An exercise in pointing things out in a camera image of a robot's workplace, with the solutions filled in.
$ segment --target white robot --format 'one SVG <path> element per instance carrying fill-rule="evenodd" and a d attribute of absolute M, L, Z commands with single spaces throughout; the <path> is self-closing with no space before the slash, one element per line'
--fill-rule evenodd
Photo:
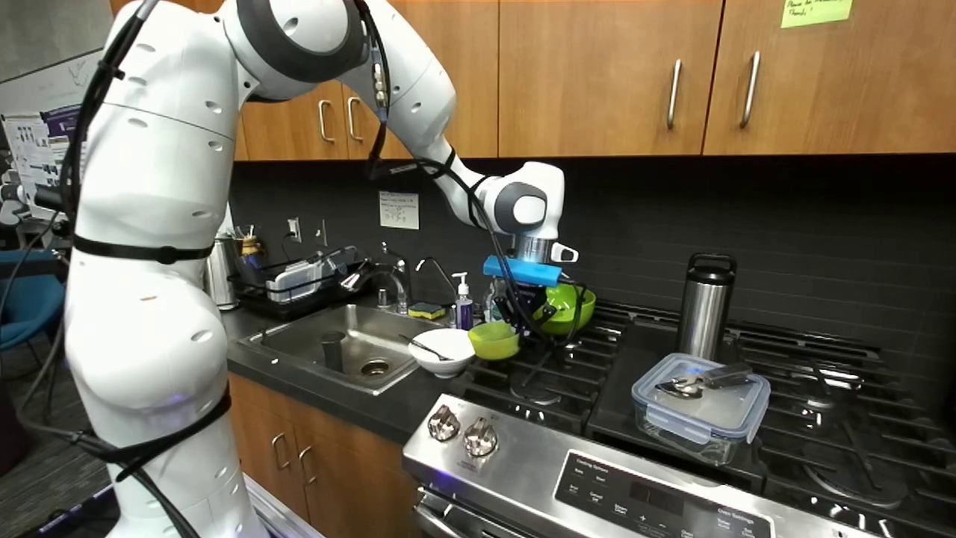
<path fill-rule="evenodd" d="M 117 16 L 111 43 L 129 21 L 144 27 L 84 142 L 66 297 L 66 360 L 96 438 L 147 444 L 126 459 L 144 460 L 135 480 L 111 465 L 123 511 L 111 535 L 264 538 L 225 412 L 228 336 L 202 294 L 243 102 L 347 82 L 432 164 L 453 215 L 518 238 L 522 260 L 559 241 L 565 176 L 550 164 L 468 172 L 443 137 L 453 88 L 385 0 L 225 0 L 216 16 L 144 0 Z"/>

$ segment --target paper note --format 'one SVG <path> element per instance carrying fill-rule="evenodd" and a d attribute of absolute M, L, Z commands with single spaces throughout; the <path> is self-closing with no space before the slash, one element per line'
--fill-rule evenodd
<path fill-rule="evenodd" d="M 782 25 L 780 27 L 812 27 L 848 21 L 855 0 L 782 0 Z"/>

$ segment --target stainless steel sink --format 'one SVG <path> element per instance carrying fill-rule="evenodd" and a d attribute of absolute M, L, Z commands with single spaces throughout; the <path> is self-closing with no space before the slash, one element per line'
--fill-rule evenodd
<path fill-rule="evenodd" d="M 270 366 L 286 366 L 367 395 L 382 395 L 417 366 L 408 341 L 429 327 L 365 306 L 338 306 L 243 339 Z"/>

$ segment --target kitchen counter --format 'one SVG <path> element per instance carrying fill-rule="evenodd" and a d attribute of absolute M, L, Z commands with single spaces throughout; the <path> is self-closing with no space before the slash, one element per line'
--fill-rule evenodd
<path fill-rule="evenodd" d="M 231 341 L 234 374 L 250 377 L 280 395 L 320 408 L 343 421 L 352 421 L 394 444 L 407 444 L 413 438 L 413 432 L 422 426 L 425 412 L 432 408 L 432 400 L 443 393 L 458 395 L 459 390 L 459 381 L 446 383 L 416 369 L 407 381 L 392 386 L 385 395 L 373 399 L 373 395 L 338 386 L 331 381 L 301 377 L 295 369 L 286 369 L 286 366 L 270 366 L 235 345 L 244 336 L 277 327 L 277 321 L 265 321 L 259 315 L 235 309 L 225 315 L 225 327 L 228 327 L 228 336 L 234 339 Z"/>

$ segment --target stainless steel stove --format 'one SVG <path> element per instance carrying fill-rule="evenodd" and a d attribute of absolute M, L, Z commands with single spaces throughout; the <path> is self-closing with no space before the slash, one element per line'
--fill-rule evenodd
<path fill-rule="evenodd" d="M 432 535 L 956 535 L 956 448 L 878 351 L 733 327 L 724 362 L 770 381 L 752 447 L 715 465 L 649 435 L 630 386 L 674 317 L 600 309 L 565 347 L 474 362 L 407 444 Z"/>

